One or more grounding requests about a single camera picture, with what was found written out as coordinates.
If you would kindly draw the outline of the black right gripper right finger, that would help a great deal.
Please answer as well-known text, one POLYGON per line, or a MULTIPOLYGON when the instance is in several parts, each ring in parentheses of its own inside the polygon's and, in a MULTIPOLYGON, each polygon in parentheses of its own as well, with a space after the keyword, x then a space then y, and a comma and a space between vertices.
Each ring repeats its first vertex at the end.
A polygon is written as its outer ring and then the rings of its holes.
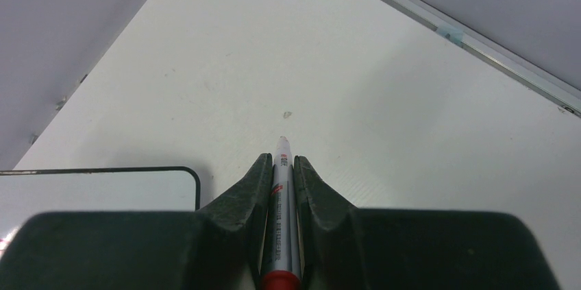
POLYGON ((306 289, 557 289, 526 225, 506 213, 358 208, 294 160, 306 289))

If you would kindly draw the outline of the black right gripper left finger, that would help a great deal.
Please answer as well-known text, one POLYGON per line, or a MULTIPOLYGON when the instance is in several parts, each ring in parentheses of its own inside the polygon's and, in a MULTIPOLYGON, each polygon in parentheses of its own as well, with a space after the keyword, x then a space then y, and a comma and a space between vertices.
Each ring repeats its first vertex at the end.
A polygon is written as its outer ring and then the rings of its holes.
POLYGON ((196 211, 49 212, 1 258, 2 289, 258 289, 273 158, 196 211))

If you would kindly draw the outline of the white whiteboard black frame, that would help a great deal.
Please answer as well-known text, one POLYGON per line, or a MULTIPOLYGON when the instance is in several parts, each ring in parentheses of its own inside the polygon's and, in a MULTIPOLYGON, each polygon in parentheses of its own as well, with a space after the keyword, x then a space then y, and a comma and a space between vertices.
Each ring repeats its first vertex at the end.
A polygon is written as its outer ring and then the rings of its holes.
POLYGON ((200 207, 188 167, 39 169, 1 172, 1 251, 34 215, 52 211, 189 210, 200 207))

